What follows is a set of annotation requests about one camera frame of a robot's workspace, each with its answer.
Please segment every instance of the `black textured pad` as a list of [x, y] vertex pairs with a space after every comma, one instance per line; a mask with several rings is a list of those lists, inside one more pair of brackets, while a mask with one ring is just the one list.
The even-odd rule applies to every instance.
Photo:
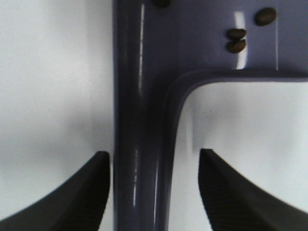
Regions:
[[98, 152], [55, 191], [1, 221], [0, 231], [97, 231], [109, 187], [109, 155]]
[[202, 149], [199, 188], [213, 231], [308, 231], [308, 214], [264, 192]]

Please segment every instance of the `white surface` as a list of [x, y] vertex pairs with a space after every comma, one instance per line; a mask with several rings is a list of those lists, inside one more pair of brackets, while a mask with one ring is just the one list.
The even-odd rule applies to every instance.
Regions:
[[0, 219], [113, 153], [112, 65], [111, 0], [1, 1]]
[[187, 99], [173, 172], [170, 231], [211, 230], [197, 182], [199, 151], [308, 212], [308, 83], [216, 83]]

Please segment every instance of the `coffee bean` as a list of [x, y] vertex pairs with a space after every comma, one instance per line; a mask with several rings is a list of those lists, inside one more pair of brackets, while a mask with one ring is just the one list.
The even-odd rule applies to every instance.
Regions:
[[230, 29], [227, 31], [226, 35], [233, 41], [239, 41], [246, 36], [246, 33], [244, 29]]
[[268, 7], [258, 11], [255, 15], [255, 23], [258, 26], [265, 26], [272, 23], [277, 17], [275, 9]]
[[246, 47], [246, 40], [233, 41], [227, 43], [227, 50], [231, 53], [239, 53]]
[[166, 8], [170, 5], [171, 0], [152, 0], [152, 2], [160, 8]]

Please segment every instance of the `white background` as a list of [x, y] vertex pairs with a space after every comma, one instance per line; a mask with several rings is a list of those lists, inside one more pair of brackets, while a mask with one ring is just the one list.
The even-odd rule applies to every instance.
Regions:
[[[0, 4], [0, 219], [59, 186], [97, 150], [113, 153], [111, 0]], [[308, 211], [308, 84], [197, 89], [180, 118], [171, 231], [210, 230], [200, 148]], [[112, 230], [112, 189], [102, 230]]]

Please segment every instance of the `roasted coffee bean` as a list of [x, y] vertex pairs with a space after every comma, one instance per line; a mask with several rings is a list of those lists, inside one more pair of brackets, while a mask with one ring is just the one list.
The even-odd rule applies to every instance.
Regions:
[[152, 0], [152, 2], [160, 8], [166, 8], [170, 5], [171, 0]]
[[227, 43], [227, 50], [231, 53], [239, 53], [246, 47], [246, 40], [233, 41]]
[[230, 29], [227, 31], [226, 35], [233, 41], [239, 41], [246, 36], [246, 33], [244, 29]]
[[258, 11], [255, 15], [255, 23], [258, 26], [265, 26], [275, 21], [277, 13], [275, 9], [268, 7]]

